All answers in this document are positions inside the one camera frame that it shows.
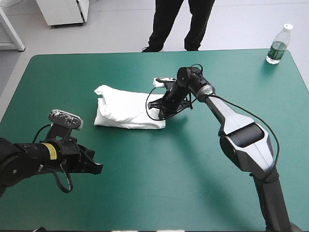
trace person's leg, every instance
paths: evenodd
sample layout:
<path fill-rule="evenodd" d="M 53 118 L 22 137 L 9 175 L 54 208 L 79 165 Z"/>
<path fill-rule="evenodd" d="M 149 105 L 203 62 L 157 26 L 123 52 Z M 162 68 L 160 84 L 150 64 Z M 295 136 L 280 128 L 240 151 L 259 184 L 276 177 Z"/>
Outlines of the person's leg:
<path fill-rule="evenodd" d="M 184 48 L 196 51 L 201 46 L 207 22 L 215 0 L 189 0 L 192 14 L 190 31 L 184 39 Z"/>
<path fill-rule="evenodd" d="M 151 51 L 160 51 L 174 24 L 183 0 L 155 0 L 153 33 L 149 38 Z"/>

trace bottle cap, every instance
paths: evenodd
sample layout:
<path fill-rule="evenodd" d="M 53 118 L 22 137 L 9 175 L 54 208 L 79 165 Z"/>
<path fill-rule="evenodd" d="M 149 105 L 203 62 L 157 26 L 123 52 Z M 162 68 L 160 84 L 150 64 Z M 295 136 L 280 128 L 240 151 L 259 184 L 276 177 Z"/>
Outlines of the bottle cap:
<path fill-rule="evenodd" d="M 292 29 L 293 29 L 293 25 L 292 24 L 286 23 L 283 26 L 283 31 L 285 31 L 285 32 L 290 32 Z"/>

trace white cabinet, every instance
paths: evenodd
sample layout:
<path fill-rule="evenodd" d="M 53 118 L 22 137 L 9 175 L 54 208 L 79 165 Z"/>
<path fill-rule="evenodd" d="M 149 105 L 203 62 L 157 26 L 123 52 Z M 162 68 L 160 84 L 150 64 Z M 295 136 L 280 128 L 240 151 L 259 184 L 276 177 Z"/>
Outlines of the white cabinet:
<path fill-rule="evenodd" d="M 89 0 L 37 0 L 48 25 L 87 22 Z"/>

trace gray floor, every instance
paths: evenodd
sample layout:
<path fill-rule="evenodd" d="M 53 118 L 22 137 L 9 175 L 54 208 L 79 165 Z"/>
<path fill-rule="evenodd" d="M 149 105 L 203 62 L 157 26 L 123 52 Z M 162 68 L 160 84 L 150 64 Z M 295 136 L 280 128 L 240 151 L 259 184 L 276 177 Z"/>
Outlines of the gray floor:
<path fill-rule="evenodd" d="M 0 97 L 20 54 L 20 52 L 15 50 L 0 51 Z"/>
<path fill-rule="evenodd" d="M 155 0 L 90 0 L 84 26 L 57 29 L 47 26 L 35 0 L 23 0 L 4 11 L 26 49 L 17 62 L 9 53 L 0 53 L 5 60 L 0 62 L 0 85 L 7 82 L 0 97 L 0 120 L 33 55 L 139 52 L 147 46 Z M 309 87 L 308 12 L 309 0 L 216 0 L 200 49 L 268 48 L 283 24 L 291 23 L 294 30 L 289 50 Z M 164 51 L 184 50 L 190 17 L 185 0 Z"/>

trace black cable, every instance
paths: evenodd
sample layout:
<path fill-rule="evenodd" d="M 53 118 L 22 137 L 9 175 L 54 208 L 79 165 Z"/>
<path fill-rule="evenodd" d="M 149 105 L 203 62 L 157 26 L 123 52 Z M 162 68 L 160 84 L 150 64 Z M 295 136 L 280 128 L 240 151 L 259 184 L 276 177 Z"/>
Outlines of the black cable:
<path fill-rule="evenodd" d="M 156 88 L 157 88 L 157 87 L 154 87 L 154 88 L 150 91 L 150 93 L 148 94 L 148 97 L 147 97 L 147 99 L 146 99 L 146 103 L 145 103 L 146 114 L 147 114 L 147 116 L 148 116 L 150 119 L 152 119 L 153 121 L 164 121 L 164 120 L 166 120 L 166 119 L 169 119 L 169 118 L 175 116 L 176 114 L 179 114 L 181 111 L 185 110 L 186 108 L 192 106 L 192 104 L 197 100 L 197 98 L 195 98 L 195 99 L 194 99 L 192 102 L 190 102 L 186 107 L 184 107 L 183 109 L 181 109 L 181 110 L 179 110 L 179 111 L 177 111 L 177 112 L 171 114 L 170 116 L 168 116 L 168 117 L 166 117 L 166 118 L 164 118 L 164 119 L 155 119 L 155 118 L 152 118 L 152 117 L 149 115 L 149 113 L 148 113 L 148 110 L 147 110 L 147 102 L 148 102 L 148 99 L 149 99 L 150 95 L 152 94 L 152 92 L 153 92 Z"/>
<path fill-rule="evenodd" d="M 34 136 L 34 139 L 33 139 L 32 143 L 35 143 L 35 141 L 36 141 L 36 139 L 38 138 L 40 132 L 41 132 L 44 128 L 50 127 L 51 125 L 52 125 L 52 124 L 47 124 L 47 125 L 41 127 L 41 128 L 38 130 L 37 134 Z"/>
<path fill-rule="evenodd" d="M 200 65 L 200 64 L 193 64 L 193 65 L 191 65 L 191 66 L 190 66 L 191 72 L 193 72 L 193 73 L 195 73 L 195 74 L 199 74 L 199 73 L 196 73 L 196 72 L 194 72 L 194 71 L 192 70 L 192 67 L 195 66 L 195 65 L 198 65 L 199 67 L 201 67 L 201 74 L 203 75 L 203 66 Z"/>
<path fill-rule="evenodd" d="M 69 193 L 69 192 L 71 192 L 73 190 L 73 182 L 72 182 L 71 176 L 68 173 L 68 171 L 65 168 L 63 168 L 63 164 L 65 164 L 65 163 L 66 163 L 66 160 L 64 160 L 60 164 L 60 168 L 61 168 L 62 172 L 64 173 L 64 175 L 65 175 L 65 177 L 66 177 L 66 179 L 68 181 L 69 188 L 66 188 L 66 187 L 63 186 L 63 184 L 61 183 L 61 180 L 60 180 L 57 172 L 53 168 L 45 167 L 45 169 L 50 170 L 52 172 L 52 174 L 54 175 L 56 183 L 57 183 L 58 187 L 60 188 L 60 190 L 63 191 L 64 193 Z"/>
<path fill-rule="evenodd" d="M 274 165 L 272 166 L 272 168 L 271 168 L 270 172 L 268 173 L 268 175 L 266 175 L 265 178 L 264 178 L 264 180 L 267 179 L 273 173 L 273 171 L 275 170 L 277 162 L 278 162 L 278 157 L 279 157 L 280 145 L 279 145 L 279 141 L 278 141 L 278 138 L 277 138 L 275 132 L 272 130 L 272 128 L 263 119 L 261 119 L 259 116 L 255 115 L 255 114 L 251 113 L 250 111 L 242 108 L 241 106 L 236 105 L 236 104 L 234 104 L 234 103 L 232 103 L 232 102 L 230 102 L 228 100 L 225 100 L 224 98 L 222 98 L 220 96 L 217 96 L 217 95 L 206 95 L 206 96 L 214 97 L 214 98 L 219 98 L 219 99 L 223 100 L 224 102 L 226 102 L 226 103 L 228 103 L 228 104 L 230 104 L 230 105 L 232 105 L 232 106 L 234 106 L 236 108 L 239 108 L 239 109 L 243 110 L 244 112 L 246 112 L 246 113 L 252 115 L 253 117 L 259 119 L 270 130 L 270 132 L 274 136 L 274 139 L 275 139 L 276 144 L 277 144 L 277 153 L 276 153 L 276 158 L 275 158 L 275 161 L 274 161 Z"/>
<path fill-rule="evenodd" d="M 260 118 L 259 116 L 257 116 L 257 115 L 255 115 L 255 114 L 251 113 L 250 111 L 244 109 L 243 107 L 241 107 L 241 106 L 239 106 L 239 105 L 236 105 L 236 104 L 234 104 L 234 103 L 232 103 L 232 102 L 230 102 L 230 101 L 228 101 L 228 100 L 226 100 L 226 99 L 224 99 L 224 98 L 222 98 L 222 97 L 220 97 L 220 96 L 218 96 L 218 95 L 202 94 L 202 95 L 200 95 L 198 98 L 195 98 L 192 102 L 190 102 L 190 104 L 188 104 L 186 107 L 184 107 L 183 109 L 181 109 L 181 110 L 175 112 L 174 114 L 172 114 L 172 115 L 170 115 L 170 116 L 168 116 L 168 117 L 166 117 L 166 118 L 164 118 L 164 119 L 154 119 L 154 118 L 150 117 L 150 115 L 148 114 L 148 111 L 147 111 L 147 101 L 148 101 L 148 99 L 149 99 L 151 93 L 152 93 L 155 89 L 156 89 L 156 87 L 153 88 L 153 89 L 150 91 L 150 93 L 149 93 L 149 95 L 148 95 L 148 97 L 147 97 L 147 100 L 146 100 L 146 113 L 147 113 L 148 117 L 149 117 L 150 119 L 154 120 L 154 121 L 163 121 L 163 120 L 166 120 L 166 119 L 168 119 L 168 118 L 171 118 L 171 117 L 175 116 L 176 114 L 180 113 L 181 111 L 185 110 L 186 108 L 192 106 L 192 104 L 193 104 L 197 99 L 199 99 L 199 98 L 201 98 L 201 97 L 204 97 L 204 96 L 207 96 L 207 97 L 214 97 L 214 98 L 221 99 L 221 100 L 223 100 L 224 102 L 226 102 L 226 103 L 228 103 L 228 104 L 230 104 L 230 105 L 232 105 L 232 106 L 234 106 L 234 107 L 236 107 L 236 108 L 239 108 L 239 109 L 243 110 L 244 112 L 246 112 L 246 113 L 252 115 L 253 117 L 259 119 L 259 120 L 270 130 L 270 132 L 271 132 L 272 135 L 274 136 L 274 139 L 275 139 L 276 144 L 277 144 L 277 153 L 276 153 L 276 158 L 275 158 L 275 161 L 274 161 L 274 165 L 272 166 L 272 168 L 271 168 L 270 172 L 268 173 L 268 175 L 265 176 L 264 180 L 266 180 L 266 179 L 273 173 L 273 171 L 274 171 L 275 168 L 276 168 L 277 162 L 278 162 L 279 151 L 280 151 L 280 145 L 279 145 L 279 141 L 278 141 L 278 138 L 277 138 L 275 132 L 272 130 L 272 128 L 271 128 L 262 118 Z"/>

